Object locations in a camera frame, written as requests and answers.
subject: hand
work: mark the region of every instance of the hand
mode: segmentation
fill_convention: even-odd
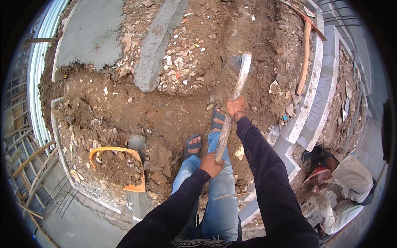
[[[201,161],[199,169],[205,170],[211,178],[216,177],[225,165],[225,160],[215,162],[215,152],[208,153]]]
[[[226,110],[227,113],[230,115],[230,117],[236,121],[242,116],[245,116],[245,99],[243,96],[240,96],[237,98],[234,102],[230,99],[226,100]],[[234,116],[234,114],[238,111],[242,111],[242,113],[238,113],[237,116]]]

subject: wooden handle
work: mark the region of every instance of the wooden handle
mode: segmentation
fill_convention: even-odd
[[[252,53],[245,52],[241,56],[241,69],[239,73],[239,78],[237,80],[236,87],[234,88],[234,93],[232,96],[232,101],[235,101],[243,92],[245,82],[248,79],[249,69],[251,67]],[[215,161],[219,162],[222,160],[222,155],[225,151],[227,140],[229,138],[229,133],[231,129],[231,117],[226,113],[225,122],[221,130],[221,134],[218,140],[218,144],[215,149]]]
[[[309,65],[309,38],[310,38],[311,24],[308,21],[304,22],[303,32],[303,62],[302,70],[299,75],[299,80],[295,88],[295,95],[300,96],[303,85],[306,82],[307,67]]]

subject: person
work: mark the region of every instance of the person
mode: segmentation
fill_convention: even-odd
[[[302,161],[305,162],[308,158],[312,158],[316,164],[320,163],[323,169],[329,169],[332,177],[340,180],[349,188],[348,192],[345,192],[347,198],[343,196],[343,188],[335,183],[322,183],[316,190],[316,201],[324,221],[315,228],[317,228],[321,238],[327,237],[325,234],[337,233],[352,221],[364,206],[371,204],[376,181],[353,155],[347,156],[339,163],[327,150],[315,146],[312,152],[303,152]],[[337,204],[333,209],[331,208],[331,201],[319,193],[324,188],[334,192],[337,196]]]
[[[173,183],[171,196],[136,224],[118,244],[124,247],[319,247],[319,237],[302,215],[284,163],[259,129],[245,116],[243,97],[226,103],[254,175],[266,236],[241,241],[234,195],[234,177],[227,148],[216,163],[214,151],[224,115],[214,108],[208,153],[200,160],[201,136],[188,139],[186,159]],[[209,181],[204,217],[195,225],[197,202]]]

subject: ripped jeans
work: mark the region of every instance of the ripped jeans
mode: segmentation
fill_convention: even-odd
[[[208,135],[208,153],[215,151],[219,136],[220,132],[213,132]],[[195,230],[195,216],[198,208],[198,204],[196,204],[191,218],[177,238],[219,238],[228,242],[237,240],[239,228],[237,198],[234,196],[234,176],[227,147],[222,159],[225,160],[224,167],[218,176],[209,181],[207,207],[200,223],[202,237],[196,237],[192,234],[192,230]],[[200,167],[200,164],[201,159],[196,155],[183,161],[172,185],[172,194],[179,189],[186,178],[190,177]]]

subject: black sandal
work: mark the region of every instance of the black sandal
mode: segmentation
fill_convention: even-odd
[[[221,121],[225,121],[225,116],[222,115],[221,113],[219,113],[218,111],[216,111],[217,106],[214,106],[214,109],[212,111],[212,123],[211,123],[211,130],[214,128],[220,129],[222,130],[223,124],[220,123],[216,123],[214,120],[215,118],[221,120]]]
[[[189,142],[191,142],[194,138],[197,138],[197,137],[201,137],[201,134],[196,133],[196,134],[190,136],[189,139],[187,139],[186,149],[185,149],[185,159],[188,159],[193,155],[197,155],[198,157],[200,157],[201,149],[200,149],[200,152],[187,152],[189,149],[201,148],[202,139],[200,140],[199,143],[189,144]]]

